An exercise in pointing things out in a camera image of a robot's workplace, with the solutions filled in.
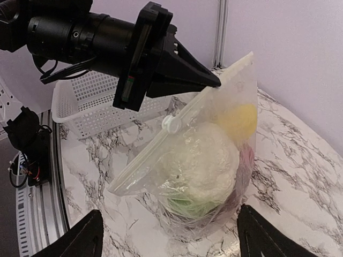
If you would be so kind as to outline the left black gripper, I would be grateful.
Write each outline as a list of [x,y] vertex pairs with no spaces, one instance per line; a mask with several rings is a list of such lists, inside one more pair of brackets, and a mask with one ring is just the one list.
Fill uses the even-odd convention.
[[220,79],[197,61],[176,39],[173,14],[160,4],[148,2],[140,11],[113,107],[139,111],[144,98],[201,92],[221,86]]

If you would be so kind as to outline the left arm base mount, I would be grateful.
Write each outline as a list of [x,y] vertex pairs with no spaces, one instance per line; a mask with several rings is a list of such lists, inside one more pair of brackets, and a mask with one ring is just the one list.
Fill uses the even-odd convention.
[[27,107],[7,121],[4,131],[11,145],[20,151],[24,161],[15,158],[9,168],[9,180],[14,188],[39,186],[51,180],[50,135],[52,129],[41,125],[38,115]]

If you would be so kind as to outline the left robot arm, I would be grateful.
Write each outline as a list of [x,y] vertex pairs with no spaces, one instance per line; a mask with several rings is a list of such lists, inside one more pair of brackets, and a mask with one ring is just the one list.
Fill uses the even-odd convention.
[[113,106],[138,111],[145,97],[200,92],[221,82],[176,39],[173,14],[147,3],[135,23],[90,11],[92,1],[1,1],[1,49],[26,46],[41,82],[97,71],[118,77]]

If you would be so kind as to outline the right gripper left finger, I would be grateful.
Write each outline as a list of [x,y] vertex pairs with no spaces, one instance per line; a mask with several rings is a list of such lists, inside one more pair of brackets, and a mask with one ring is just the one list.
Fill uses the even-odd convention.
[[102,214],[99,210],[92,210],[67,233],[35,256],[101,256],[103,236]]

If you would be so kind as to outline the purple fake grape bunch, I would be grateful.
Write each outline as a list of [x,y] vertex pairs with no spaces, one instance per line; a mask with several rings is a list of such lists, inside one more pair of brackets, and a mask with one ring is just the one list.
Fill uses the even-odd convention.
[[255,154],[247,144],[243,144],[240,150],[240,163],[236,173],[235,185],[231,195],[228,197],[225,207],[228,211],[236,211],[249,186]]

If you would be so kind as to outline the white fake cauliflower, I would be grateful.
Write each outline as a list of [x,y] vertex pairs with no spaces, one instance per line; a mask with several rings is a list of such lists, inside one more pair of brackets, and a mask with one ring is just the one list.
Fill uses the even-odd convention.
[[161,193],[176,201],[224,203],[234,187],[240,152],[218,125],[204,122],[166,140],[155,168]]

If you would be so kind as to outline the yellow fake lemon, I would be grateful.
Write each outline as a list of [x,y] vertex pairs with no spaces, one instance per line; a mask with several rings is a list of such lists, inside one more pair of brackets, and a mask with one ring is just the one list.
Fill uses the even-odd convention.
[[236,143],[247,141],[257,128],[257,108],[253,104],[241,104],[221,113],[215,119],[225,133]]

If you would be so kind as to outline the clear zip top bag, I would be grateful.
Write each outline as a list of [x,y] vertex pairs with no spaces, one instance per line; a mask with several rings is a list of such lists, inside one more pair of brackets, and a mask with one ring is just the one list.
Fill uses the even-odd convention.
[[220,70],[109,185],[116,196],[147,193],[173,236],[197,239],[235,214],[253,170],[258,123],[252,52]]

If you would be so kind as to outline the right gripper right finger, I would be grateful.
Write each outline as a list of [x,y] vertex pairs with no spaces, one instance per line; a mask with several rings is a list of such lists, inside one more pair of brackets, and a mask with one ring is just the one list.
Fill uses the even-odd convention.
[[316,257],[292,241],[250,205],[243,204],[237,218],[241,257]]

